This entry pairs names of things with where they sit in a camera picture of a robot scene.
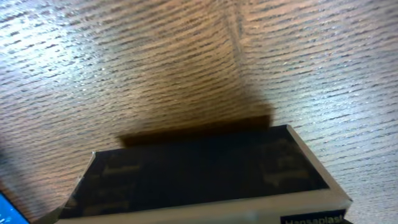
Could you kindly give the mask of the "white plaster box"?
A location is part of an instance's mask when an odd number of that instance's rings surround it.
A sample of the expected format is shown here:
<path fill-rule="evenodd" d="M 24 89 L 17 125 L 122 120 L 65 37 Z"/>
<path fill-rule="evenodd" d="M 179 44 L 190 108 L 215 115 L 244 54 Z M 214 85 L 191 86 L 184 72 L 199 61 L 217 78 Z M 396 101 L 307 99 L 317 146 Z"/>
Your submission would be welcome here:
<path fill-rule="evenodd" d="M 343 223 L 352 199 L 289 125 L 94 152 L 41 223 Z"/>

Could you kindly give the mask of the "blue cough drops box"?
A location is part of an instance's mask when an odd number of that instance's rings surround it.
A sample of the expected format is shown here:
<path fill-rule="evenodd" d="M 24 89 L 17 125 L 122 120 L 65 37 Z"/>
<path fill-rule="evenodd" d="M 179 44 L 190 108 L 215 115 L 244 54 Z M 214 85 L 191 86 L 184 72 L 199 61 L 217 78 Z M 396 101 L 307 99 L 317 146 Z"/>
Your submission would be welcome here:
<path fill-rule="evenodd" d="M 0 224 L 29 224 L 29 221 L 3 193 L 0 196 Z"/>

